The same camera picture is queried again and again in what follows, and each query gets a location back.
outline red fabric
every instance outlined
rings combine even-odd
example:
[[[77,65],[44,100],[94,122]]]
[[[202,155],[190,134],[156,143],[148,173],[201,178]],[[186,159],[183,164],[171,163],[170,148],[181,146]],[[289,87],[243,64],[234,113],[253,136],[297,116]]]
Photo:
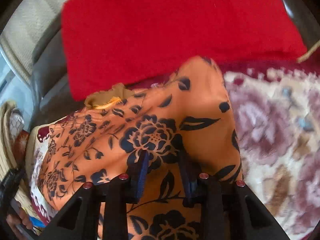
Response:
[[[306,52],[281,0],[69,0],[62,34],[75,100],[170,73],[194,55],[293,60]]]

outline red cloth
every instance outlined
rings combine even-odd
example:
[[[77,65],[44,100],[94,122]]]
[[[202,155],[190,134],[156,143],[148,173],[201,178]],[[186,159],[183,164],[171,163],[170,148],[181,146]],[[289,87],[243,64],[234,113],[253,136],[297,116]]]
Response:
[[[281,0],[69,0],[62,34],[75,100],[170,73],[194,55],[292,60],[306,52]]]

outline black device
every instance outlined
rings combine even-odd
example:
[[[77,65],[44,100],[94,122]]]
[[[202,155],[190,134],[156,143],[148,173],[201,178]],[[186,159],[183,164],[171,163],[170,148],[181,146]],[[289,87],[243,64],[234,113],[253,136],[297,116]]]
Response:
[[[242,180],[233,183],[219,182],[214,176],[201,172],[200,166],[193,163],[186,152],[179,154],[179,168],[186,196],[183,205],[192,208],[194,204],[200,203],[202,206],[199,240],[289,239],[275,218]],[[128,240],[126,204],[139,202],[147,169],[148,153],[143,151],[137,163],[109,183],[84,183],[41,235],[34,236],[34,239],[96,240],[100,204],[105,202],[102,239]],[[7,235],[7,238],[1,239],[16,239],[5,217],[12,211],[7,205],[18,190],[17,185],[23,172],[23,169],[9,171],[7,179],[3,180],[0,186],[1,229]],[[308,240],[316,239],[320,239],[319,223]]]

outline orange floral fabric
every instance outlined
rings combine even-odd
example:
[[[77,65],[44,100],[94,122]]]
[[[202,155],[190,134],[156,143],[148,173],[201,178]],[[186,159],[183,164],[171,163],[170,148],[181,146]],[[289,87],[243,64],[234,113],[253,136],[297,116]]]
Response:
[[[149,154],[138,204],[127,205],[129,239],[197,239],[199,205],[185,208],[178,167],[182,149],[217,179],[242,179],[235,123],[222,74],[209,59],[194,57],[164,86],[106,109],[83,108],[50,126],[38,187],[57,210],[86,181],[107,183]],[[100,225],[103,221],[101,206]]]

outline orange garment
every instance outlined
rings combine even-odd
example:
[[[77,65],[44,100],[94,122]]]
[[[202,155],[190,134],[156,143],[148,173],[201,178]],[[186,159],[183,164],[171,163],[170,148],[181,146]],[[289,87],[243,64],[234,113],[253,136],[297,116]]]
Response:
[[[109,182],[147,150],[143,196],[138,204],[127,205],[130,239],[178,239],[179,234],[185,236],[180,239],[196,239],[201,208],[182,205],[180,150],[217,179],[242,179],[235,123],[223,84],[213,61],[194,57],[162,87],[106,109],[85,107],[68,121],[50,126],[40,191],[59,210],[84,182]]]

